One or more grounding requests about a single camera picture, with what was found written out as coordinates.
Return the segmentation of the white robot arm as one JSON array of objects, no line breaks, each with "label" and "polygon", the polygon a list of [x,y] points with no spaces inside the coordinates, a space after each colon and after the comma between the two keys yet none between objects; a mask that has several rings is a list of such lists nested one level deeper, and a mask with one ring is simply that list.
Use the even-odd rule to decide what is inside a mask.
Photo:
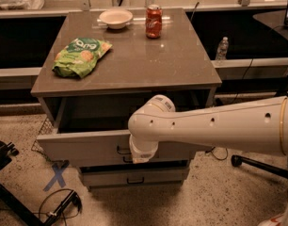
[{"label": "white robot arm", "polygon": [[134,163],[147,163],[161,141],[288,157],[288,97],[177,112],[152,97],[128,121]]}]

